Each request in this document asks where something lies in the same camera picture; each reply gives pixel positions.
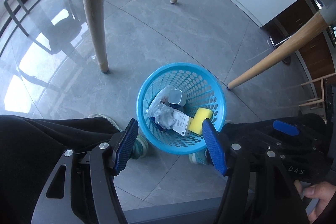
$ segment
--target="plastic bag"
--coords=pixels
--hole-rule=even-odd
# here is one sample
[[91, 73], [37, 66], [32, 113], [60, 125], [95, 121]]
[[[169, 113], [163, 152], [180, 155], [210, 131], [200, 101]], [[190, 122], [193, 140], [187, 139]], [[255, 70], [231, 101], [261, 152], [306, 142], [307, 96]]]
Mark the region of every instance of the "plastic bag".
[[163, 129], [170, 129], [174, 124], [173, 118], [173, 108], [166, 106], [165, 104], [160, 104], [153, 117], [155, 118], [155, 123], [160, 125]]
[[174, 89], [174, 87], [171, 86], [171, 85], [168, 85], [165, 88], [163, 88], [162, 90], [160, 90], [159, 93], [157, 94], [157, 96], [155, 96], [155, 98], [152, 101], [151, 105], [146, 110], [147, 116], [149, 118], [150, 117], [154, 117], [154, 113], [159, 108], [160, 104], [168, 105], [168, 96], [169, 96], [169, 92], [172, 89]]

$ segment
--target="finger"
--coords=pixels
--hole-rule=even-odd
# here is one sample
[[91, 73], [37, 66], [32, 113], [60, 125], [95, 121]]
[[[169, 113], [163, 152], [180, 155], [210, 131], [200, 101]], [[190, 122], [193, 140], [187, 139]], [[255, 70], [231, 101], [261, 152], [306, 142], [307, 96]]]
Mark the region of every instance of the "finger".
[[313, 223], [316, 219], [317, 219], [317, 215], [316, 215], [316, 211], [315, 211], [315, 208], [312, 210], [312, 212], [308, 215], [308, 220], [309, 220], [309, 223]]
[[303, 195], [307, 198], [319, 198], [320, 200], [328, 203], [335, 192], [336, 186], [324, 181], [305, 188], [303, 190]]
[[296, 190], [299, 192], [299, 194], [301, 194], [302, 193], [302, 184], [301, 184], [301, 182], [299, 182], [298, 180], [295, 180], [294, 181], [294, 185], [295, 185]]

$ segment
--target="blue plastic basket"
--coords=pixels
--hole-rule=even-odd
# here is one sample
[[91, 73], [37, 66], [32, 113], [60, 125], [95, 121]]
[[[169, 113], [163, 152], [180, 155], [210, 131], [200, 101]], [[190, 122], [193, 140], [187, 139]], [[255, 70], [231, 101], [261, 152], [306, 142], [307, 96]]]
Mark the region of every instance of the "blue plastic basket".
[[203, 136], [195, 133], [184, 137], [173, 130], [160, 131], [146, 115], [154, 97], [165, 86], [172, 85], [187, 94], [184, 112], [194, 117], [199, 107], [211, 109], [212, 123], [217, 131], [224, 125], [226, 102], [221, 86], [206, 69], [189, 63], [173, 63], [154, 71], [140, 88], [136, 100], [139, 126], [147, 139], [157, 148], [172, 154], [186, 155], [206, 147]]

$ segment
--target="gray tile floor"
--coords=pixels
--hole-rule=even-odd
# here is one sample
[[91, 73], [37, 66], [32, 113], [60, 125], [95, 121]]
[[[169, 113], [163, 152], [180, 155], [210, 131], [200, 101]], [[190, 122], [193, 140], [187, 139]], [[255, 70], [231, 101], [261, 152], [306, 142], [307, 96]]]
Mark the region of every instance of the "gray tile floor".
[[[268, 36], [229, 0], [105, 0], [110, 74], [99, 71], [83, 0], [41, 0], [0, 58], [0, 113], [45, 119], [104, 113], [125, 127], [136, 117], [139, 88], [157, 68], [190, 62], [222, 85], [227, 119], [256, 122], [296, 115], [308, 98], [303, 68], [292, 56], [237, 87], [225, 84], [272, 51]], [[124, 210], [222, 195], [226, 184], [212, 166], [151, 146], [115, 179]]]

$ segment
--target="trash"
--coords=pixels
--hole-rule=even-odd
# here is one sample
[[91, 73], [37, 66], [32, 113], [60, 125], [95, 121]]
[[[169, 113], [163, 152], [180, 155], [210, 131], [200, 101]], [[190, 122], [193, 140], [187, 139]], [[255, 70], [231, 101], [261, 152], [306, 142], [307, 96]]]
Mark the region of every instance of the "trash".
[[173, 119], [174, 124], [172, 125], [171, 129], [176, 131], [178, 134], [181, 134], [182, 136], [189, 136], [189, 126], [193, 119], [177, 109], [174, 109], [173, 111]]
[[196, 111], [194, 119], [192, 120], [189, 130], [196, 133], [197, 135], [202, 135], [202, 124], [206, 118], [211, 118], [213, 111], [207, 108], [199, 107]]
[[182, 90], [171, 90], [168, 96], [169, 104], [184, 106], [187, 101], [187, 94]]
[[165, 104], [158, 105], [153, 117], [155, 118], [155, 123], [163, 129], [171, 129], [171, 126], [174, 124], [173, 108]]
[[155, 96], [154, 100], [150, 104], [149, 108], [146, 110], [146, 114], [149, 118], [154, 117], [154, 113], [159, 108], [160, 104], [168, 105], [169, 92], [173, 89], [174, 89], [173, 86], [168, 85], [159, 91], [157, 96]]

